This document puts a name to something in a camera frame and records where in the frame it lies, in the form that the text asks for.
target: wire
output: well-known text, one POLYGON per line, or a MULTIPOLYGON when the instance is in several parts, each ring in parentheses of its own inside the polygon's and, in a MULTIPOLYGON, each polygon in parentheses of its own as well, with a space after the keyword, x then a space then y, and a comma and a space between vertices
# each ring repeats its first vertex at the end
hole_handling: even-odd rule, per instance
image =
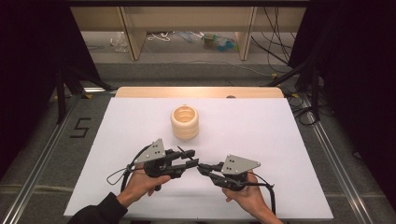
POLYGON ((104 49, 105 46, 103 45, 87 45, 88 50, 93 50, 93 49, 104 49))
POLYGON ((265 76, 265 77, 270 77, 271 76, 269 74, 264 74, 264 73, 261 73, 259 71, 256 71, 256 70, 248 68, 248 67, 240 66, 240 65, 237 65, 237 64, 233 64, 233 63, 227 63, 227 62, 224 62, 224 61, 210 62, 210 61, 196 60, 196 61, 188 61, 188 62, 162 62, 162 61, 157 59, 157 57, 155 56, 155 53, 152 52, 146 45, 143 45, 143 46, 148 50, 148 52, 151 53, 151 56, 153 57, 153 59, 155 61, 157 61, 157 63, 164 63, 164 64, 169 64, 169 63, 225 63, 225 64, 228 64, 228 65, 232 65, 234 67, 237 67, 237 68, 241 68, 241 69, 245 69, 245 70, 251 71, 253 73, 257 73, 257 74, 265 76))
POLYGON ((271 40, 270 40, 270 47, 269 47, 269 48, 271 48, 271 44, 272 44, 272 43, 275 43, 275 42, 274 42, 274 35, 276 35, 277 39, 279 40, 280 46, 281 46, 281 48, 282 48, 282 51, 283 51, 283 54, 284 54, 286 60, 289 60, 290 55, 289 55, 289 53, 286 51, 285 45, 283 44, 282 39, 280 38, 279 23, 278 23, 279 8, 278 8, 278 7, 275 8, 276 20, 275 20, 275 23, 274 23, 274 24, 272 23, 270 17, 268 16, 268 13, 267 13, 267 10, 265 9, 265 7, 264 7, 263 9, 264 9, 264 12, 265 12, 265 15, 266 15, 268 21, 270 22, 271 28, 273 29, 273 35, 272 35, 271 40))
MULTIPOLYGON (((262 32, 262 36, 264 36, 264 38, 267 39, 268 41, 271 41, 267 36, 264 35, 264 32, 262 32)), ((288 48, 288 49, 292 49, 292 47, 290 47, 290 46, 283 45, 283 44, 280 44, 280 43, 276 43, 274 41, 273 41, 273 44, 280 45, 280 46, 283 46, 283 47, 288 48)))
POLYGON ((270 192, 270 197, 271 197, 271 210, 273 211, 274 215, 276 215, 276 201, 275 201, 275 193, 274 193, 274 185, 268 184, 267 181, 265 181, 261 176, 256 175, 252 172, 247 172, 248 174, 252 174, 257 176, 260 180, 262 180, 265 184, 261 183, 245 183, 246 186, 265 186, 268 191, 270 192))
POLYGON ((279 58, 276 54, 274 54, 273 52, 271 52, 269 49, 266 49, 265 47, 263 47, 262 45, 260 45, 252 36, 251 39, 259 46, 259 48, 263 49, 264 51, 266 51, 267 53, 271 54, 272 56, 276 57, 278 60, 280 60, 282 63, 284 64, 288 64, 288 62, 286 62, 285 60, 279 58))
POLYGON ((126 168, 120 169, 120 170, 114 172, 112 175, 108 176, 108 177, 106 178, 107 183, 108 183, 109 185, 116 185, 117 183, 119 183, 119 181, 120 181, 121 178, 122 178, 122 175, 121 175, 120 178, 119 178, 116 182, 114 182, 114 183, 111 183, 108 179, 109 179, 111 176, 116 175, 117 173, 119 173, 119 172, 121 172, 121 171, 123 171, 123 170, 126 170, 126 168))

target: black cable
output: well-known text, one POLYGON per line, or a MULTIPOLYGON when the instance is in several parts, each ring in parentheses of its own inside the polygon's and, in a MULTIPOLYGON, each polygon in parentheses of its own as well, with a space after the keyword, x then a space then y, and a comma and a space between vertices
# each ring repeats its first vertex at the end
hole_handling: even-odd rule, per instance
POLYGON ((279 23, 278 23, 278 20, 277 20, 278 15, 279 15, 279 7, 276 7, 276 10, 275 10, 275 16, 276 16, 276 23, 275 23, 275 28, 276 29, 275 29, 275 31, 277 30, 276 37, 279 40, 279 43, 280 43, 280 46, 282 48, 283 54, 285 55, 285 58, 287 58, 287 60, 289 60, 290 59, 290 55, 289 55, 288 51, 285 49, 285 45, 283 44, 282 39, 280 38, 279 23))
POLYGON ((116 175, 117 173, 119 173, 119 172, 121 172, 121 171, 123 171, 123 170, 125 170, 125 169, 126 169, 126 168, 120 169, 120 170, 114 172, 112 175, 108 176, 108 177, 106 178, 107 183, 108 183, 109 185, 116 185, 117 183, 119 183, 119 181, 120 181, 121 178, 122 178, 122 175, 121 175, 120 178, 119 178, 116 182, 114 182, 114 183, 110 183, 110 181, 109 181, 108 179, 109 179, 111 176, 116 175))
POLYGON ((92 49, 104 49, 105 46, 102 45, 87 45, 88 50, 92 50, 92 49))
POLYGON ((134 167, 134 161, 135 161, 140 155, 142 155, 142 153, 143 153, 144 151, 146 151, 146 149, 148 149, 149 146, 151 146, 151 145, 148 145, 148 146, 144 147, 142 150, 140 150, 139 153, 137 153, 137 155, 134 157, 134 159, 132 160, 132 162, 126 166, 125 172, 123 173, 123 179, 122 179, 122 184, 121 184, 121 191, 123 191, 123 190, 125 189, 126 183, 127 183, 127 181, 128 181, 128 177, 129 177, 129 175, 131 174, 131 172, 134 171, 134 170, 132 169, 132 167, 134 167))
MULTIPOLYGON (((264 35, 263 32, 262 32, 262 36, 264 36, 264 38, 265 38, 266 40, 271 41, 267 36, 264 35)), ((276 42, 274 42, 274 41, 273 41, 273 44, 282 46, 282 44, 276 43, 276 42)), ((292 49, 292 47, 290 47, 290 46, 287 46, 287 45, 283 45, 283 46, 284 46, 285 48, 292 49)))
POLYGON ((276 202, 275 202, 275 192, 274 192, 274 185, 268 184, 267 181, 265 181, 261 176, 256 175, 252 172, 247 172, 248 174, 252 174, 257 176, 260 180, 264 182, 264 184, 261 183, 245 183, 246 186, 265 186, 268 191, 270 192, 270 197, 271 197, 271 210, 273 211, 274 215, 276 215, 276 202))
POLYGON ((290 57, 290 56, 289 56, 288 52, 286 51, 286 49, 284 48, 284 44, 282 43, 282 40, 281 40, 281 38, 280 38, 279 24, 278 24, 278 22, 277 22, 277 17, 278 17, 278 13, 279 13, 279 8, 276 7, 276 10, 275 10, 276 21, 275 21, 275 24, 274 24, 274 25, 273 25, 273 23, 272 23, 270 17, 268 16, 268 13, 267 13, 267 10, 265 9, 265 7, 264 7, 263 9, 264 9, 264 12, 265 12, 265 15, 266 15, 268 21, 270 22, 271 28, 273 29, 273 36, 272 36, 272 38, 271 38, 270 46, 271 46, 271 43, 273 42, 274 35, 276 35, 277 39, 279 40, 279 42, 280 42, 280 44, 281 44, 281 48, 282 48, 283 54, 284 54, 286 60, 288 60, 288 57, 290 57))
POLYGON ((280 57, 278 57, 276 54, 274 54, 273 52, 271 52, 269 49, 266 49, 265 47, 263 47, 262 45, 260 45, 252 36, 251 39, 259 46, 259 48, 263 49, 264 51, 266 51, 267 53, 271 54, 272 56, 276 57, 278 60, 280 60, 282 63, 284 64, 288 64, 288 62, 286 62, 285 60, 281 59, 280 57))

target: human hand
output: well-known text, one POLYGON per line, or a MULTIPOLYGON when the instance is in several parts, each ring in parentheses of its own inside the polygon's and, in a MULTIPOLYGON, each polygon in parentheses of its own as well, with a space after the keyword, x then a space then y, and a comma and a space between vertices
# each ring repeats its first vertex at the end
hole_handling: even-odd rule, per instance
POLYGON ((146 193, 148 196, 151 196, 156 186, 162 185, 170 179, 171 177, 169 175, 149 177, 143 169, 143 164, 138 164, 134 168, 134 172, 125 190, 117 196, 117 200, 127 208, 132 203, 139 201, 146 193))
MULTIPOLYGON (((252 170, 247 171, 247 182, 259 182, 252 170)), ((239 191, 223 188, 222 191, 227 196, 227 203, 235 200, 245 211, 257 218, 261 223, 282 223, 265 203, 259 186, 245 186, 239 191)))

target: white paper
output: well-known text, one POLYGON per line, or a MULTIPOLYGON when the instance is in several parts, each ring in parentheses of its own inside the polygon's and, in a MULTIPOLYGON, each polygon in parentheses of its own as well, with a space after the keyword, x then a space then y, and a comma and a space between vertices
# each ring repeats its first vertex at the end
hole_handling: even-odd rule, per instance
MULTIPOLYGON (((254 172, 275 184, 279 218, 332 218, 286 99, 207 98, 111 99, 64 215, 73 216, 87 205, 98 204, 110 191, 117 195, 120 183, 110 186, 106 178, 158 138, 165 149, 194 149, 194 158, 200 163, 217 164, 228 154, 259 161, 261 167, 254 172), (199 133, 190 141, 178 140, 172 134, 170 116, 181 105, 193 106, 199 114, 199 133)), ((262 188, 262 193, 271 206, 268 190, 262 188)), ((195 168, 163 185, 153 196, 134 203, 125 217, 252 219, 237 203, 226 203, 221 188, 195 168)))

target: table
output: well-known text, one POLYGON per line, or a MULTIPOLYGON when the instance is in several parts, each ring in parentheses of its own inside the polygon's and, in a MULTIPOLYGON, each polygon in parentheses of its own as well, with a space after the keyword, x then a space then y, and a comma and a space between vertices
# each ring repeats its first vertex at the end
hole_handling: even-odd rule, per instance
MULTIPOLYGON (((275 184, 276 214, 283 220, 332 219, 288 101, 281 97, 277 88, 120 88, 109 103, 64 215, 99 203, 109 191, 120 192, 120 183, 110 186, 106 178, 161 137, 165 148, 195 149, 195 158, 202 163, 219 163, 227 154, 260 161, 255 173, 275 184), (225 98, 229 95, 236 98, 225 98), (194 106, 200 115, 200 132, 187 142, 172 135, 170 124, 172 110, 184 104, 194 106)), ((267 190, 262 192, 269 203, 267 190)), ((220 188, 195 169, 171 180, 151 198, 143 197, 125 218, 253 220, 237 203, 226 203, 220 188)))

